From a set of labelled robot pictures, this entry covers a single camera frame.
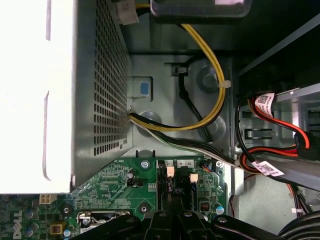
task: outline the white connector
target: white connector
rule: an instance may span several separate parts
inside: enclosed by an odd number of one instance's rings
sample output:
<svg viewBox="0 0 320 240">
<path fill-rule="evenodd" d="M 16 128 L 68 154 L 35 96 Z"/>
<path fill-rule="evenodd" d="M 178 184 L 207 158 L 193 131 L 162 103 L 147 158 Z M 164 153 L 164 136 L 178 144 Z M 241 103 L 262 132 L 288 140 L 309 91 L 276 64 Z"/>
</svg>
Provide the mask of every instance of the white connector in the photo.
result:
<svg viewBox="0 0 320 240">
<path fill-rule="evenodd" d="M 52 204 L 57 200 L 57 194 L 40 194 L 39 204 Z"/>
</svg>

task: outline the perforated metal grille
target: perforated metal grille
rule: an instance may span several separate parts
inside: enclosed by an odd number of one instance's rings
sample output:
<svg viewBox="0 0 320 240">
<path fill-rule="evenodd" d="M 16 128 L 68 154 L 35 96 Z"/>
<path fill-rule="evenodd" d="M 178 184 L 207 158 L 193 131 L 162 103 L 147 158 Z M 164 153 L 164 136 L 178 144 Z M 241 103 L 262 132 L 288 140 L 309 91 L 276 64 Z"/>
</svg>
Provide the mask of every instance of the perforated metal grille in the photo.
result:
<svg viewBox="0 0 320 240">
<path fill-rule="evenodd" d="M 96 0 L 94 61 L 94 156 L 128 143 L 128 60 L 106 0 Z"/>
</svg>

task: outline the motherboard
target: motherboard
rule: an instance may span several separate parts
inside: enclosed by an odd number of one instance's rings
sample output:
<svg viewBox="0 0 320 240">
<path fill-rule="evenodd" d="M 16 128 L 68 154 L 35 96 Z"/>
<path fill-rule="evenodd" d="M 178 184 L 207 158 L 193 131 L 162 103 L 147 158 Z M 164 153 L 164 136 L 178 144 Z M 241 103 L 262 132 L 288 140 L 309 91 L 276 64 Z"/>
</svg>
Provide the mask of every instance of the motherboard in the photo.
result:
<svg viewBox="0 0 320 240">
<path fill-rule="evenodd" d="M 68 240 L 121 215 L 143 220 L 145 213 L 165 207 L 158 204 L 160 162 L 193 181 L 186 203 L 190 210 L 208 221 L 224 213 L 227 196 L 220 162 L 207 165 L 198 156 L 117 159 L 71 194 L 0 195 L 0 240 Z M 179 184 L 172 187 L 179 189 Z"/>
</svg>

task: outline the green circuit board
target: green circuit board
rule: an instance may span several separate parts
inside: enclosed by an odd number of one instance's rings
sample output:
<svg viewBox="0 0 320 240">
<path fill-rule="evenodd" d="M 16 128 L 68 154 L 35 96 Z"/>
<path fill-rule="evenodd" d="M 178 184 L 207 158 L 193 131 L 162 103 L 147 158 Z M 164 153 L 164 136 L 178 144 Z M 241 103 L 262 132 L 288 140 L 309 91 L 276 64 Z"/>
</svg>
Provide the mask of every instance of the green circuit board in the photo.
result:
<svg viewBox="0 0 320 240">
<path fill-rule="evenodd" d="M 218 208 L 226 209 L 223 166 L 206 172 L 199 166 L 205 159 L 198 156 L 117 159 L 71 194 L 58 194 L 51 204 L 41 204 L 39 195 L 0 195 L 0 240 L 68 240 L 80 234 L 77 217 L 87 211 L 131 214 L 143 219 L 145 212 L 157 210 L 157 160 L 165 160 L 176 171 L 188 166 L 189 173 L 198 174 L 198 201 L 209 203 L 204 212 L 209 221 L 222 214 Z M 129 185 L 128 172 L 141 181 Z"/>
</svg>

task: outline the gray metal panel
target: gray metal panel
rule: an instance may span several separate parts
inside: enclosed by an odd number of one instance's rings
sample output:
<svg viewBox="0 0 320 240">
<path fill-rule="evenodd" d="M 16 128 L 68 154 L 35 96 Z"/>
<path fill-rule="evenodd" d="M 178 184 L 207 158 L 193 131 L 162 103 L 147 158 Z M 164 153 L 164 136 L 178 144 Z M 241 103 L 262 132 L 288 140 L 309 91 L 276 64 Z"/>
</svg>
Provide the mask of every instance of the gray metal panel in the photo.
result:
<svg viewBox="0 0 320 240">
<path fill-rule="evenodd" d="M 320 83 L 278 94 L 272 107 L 282 111 L 319 109 Z"/>
<path fill-rule="evenodd" d="M 75 84 L 77 187 L 132 146 L 127 137 L 131 61 L 108 0 L 79 0 Z"/>
</svg>

